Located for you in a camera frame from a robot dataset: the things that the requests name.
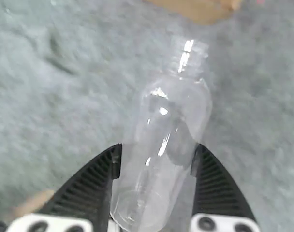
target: bottle body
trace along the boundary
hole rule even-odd
[[[112,191],[111,216],[124,230],[155,232],[166,225],[211,107],[203,80],[160,79],[145,89]]]

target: floor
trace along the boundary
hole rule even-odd
[[[233,175],[264,232],[294,232],[294,0],[244,0],[202,27],[140,0],[0,0],[0,217],[119,142],[132,102],[175,75],[213,111],[203,143]],[[187,231],[189,177],[167,226]]]

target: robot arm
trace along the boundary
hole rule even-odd
[[[113,179],[119,178],[121,144],[96,156],[37,213],[0,232],[120,232],[109,222]],[[197,178],[190,232],[260,232],[238,186],[203,145],[196,149],[191,174]]]

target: plastic bottle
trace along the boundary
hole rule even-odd
[[[211,108],[203,79],[170,77],[144,90],[113,185],[110,213],[121,228],[157,232],[166,225]]]

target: cardboard box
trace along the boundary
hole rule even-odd
[[[208,25],[226,19],[240,6],[241,0],[147,0],[158,6]]]

